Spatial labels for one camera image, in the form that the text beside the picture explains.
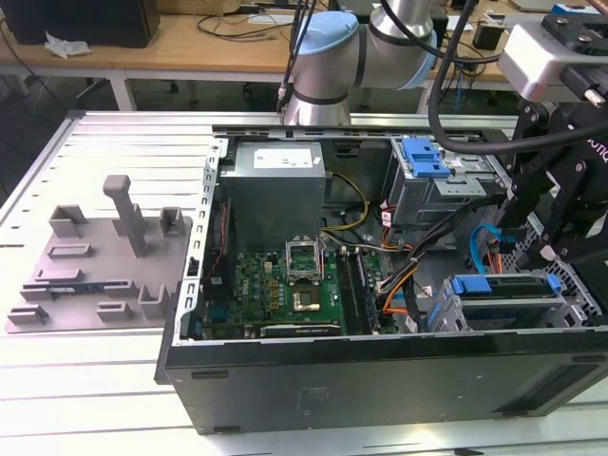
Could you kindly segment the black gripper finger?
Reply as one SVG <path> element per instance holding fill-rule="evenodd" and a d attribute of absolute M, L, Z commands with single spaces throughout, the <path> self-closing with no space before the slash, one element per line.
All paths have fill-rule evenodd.
<path fill-rule="evenodd" d="M 557 132 L 563 120 L 562 109 L 557 104 L 532 103 L 521 100 L 519 118 L 513 143 L 523 139 L 551 136 Z M 498 227 L 503 236 L 513 236 L 514 231 L 526 221 L 541 201 L 542 195 L 555 185 L 548 173 L 554 175 L 563 159 L 560 146 L 535 149 L 527 152 L 507 152 L 500 155 L 504 169 L 511 178 L 507 199 L 501 207 Z"/>
<path fill-rule="evenodd" d="M 599 254 L 598 235 L 588 237 L 599 219 L 599 203 L 583 200 L 589 175 L 584 160 L 554 170 L 552 176 L 559 191 L 541 234 L 543 259 L 591 259 Z"/>

